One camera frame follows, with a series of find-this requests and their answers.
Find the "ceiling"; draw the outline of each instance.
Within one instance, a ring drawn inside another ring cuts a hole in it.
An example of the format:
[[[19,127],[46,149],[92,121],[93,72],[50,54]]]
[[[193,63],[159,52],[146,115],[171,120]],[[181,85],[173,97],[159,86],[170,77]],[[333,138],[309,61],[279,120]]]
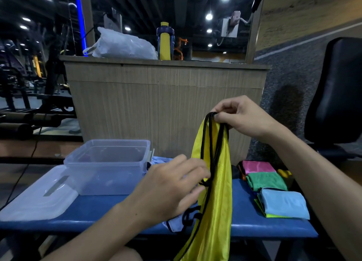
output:
[[[94,25],[103,26],[103,14],[115,8],[122,15],[123,26],[131,28],[131,34],[156,44],[156,28],[161,21],[167,21],[175,30],[176,37],[187,38],[193,50],[245,53],[250,26],[239,25],[237,38],[226,38],[222,45],[220,30],[222,19],[231,16],[233,11],[241,11],[248,19],[252,0],[91,0]],[[75,0],[0,0],[0,36],[2,39],[29,40],[36,47],[36,41],[51,33],[55,15],[70,25],[68,39],[69,53],[81,54],[81,36]],[[213,19],[207,21],[208,12]]]

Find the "black cushion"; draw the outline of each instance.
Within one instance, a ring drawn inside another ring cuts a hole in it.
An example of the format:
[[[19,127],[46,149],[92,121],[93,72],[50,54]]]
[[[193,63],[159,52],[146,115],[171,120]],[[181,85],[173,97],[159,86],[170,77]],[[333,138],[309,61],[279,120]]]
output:
[[[355,142],[362,132],[362,39],[337,38],[325,51],[304,135],[318,144]]]

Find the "counter top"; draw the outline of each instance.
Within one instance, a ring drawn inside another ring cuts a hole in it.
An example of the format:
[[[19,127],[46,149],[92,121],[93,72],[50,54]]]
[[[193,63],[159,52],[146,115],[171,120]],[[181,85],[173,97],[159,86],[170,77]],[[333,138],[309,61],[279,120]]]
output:
[[[220,63],[204,61],[160,61],[143,59],[120,59],[120,58],[96,58],[81,56],[60,56],[64,62],[83,62],[83,63],[109,63],[109,64],[127,64],[127,65],[149,65],[149,66],[175,66],[175,67],[205,67],[219,69],[250,69],[250,70],[269,70],[270,65],[257,65],[246,63]]]

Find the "forearm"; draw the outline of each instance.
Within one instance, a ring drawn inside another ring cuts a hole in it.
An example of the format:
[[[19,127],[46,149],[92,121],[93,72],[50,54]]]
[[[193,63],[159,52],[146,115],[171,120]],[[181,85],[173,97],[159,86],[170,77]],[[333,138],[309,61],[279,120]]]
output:
[[[295,176],[346,260],[360,260],[362,187],[283,126],[270,136],[268,143]]]
[[[86,231],[47,255],[43,260],[109,260],[140,231],[142,231],[142,224],[137,216],[134,216],[123,203],[119,203]]]

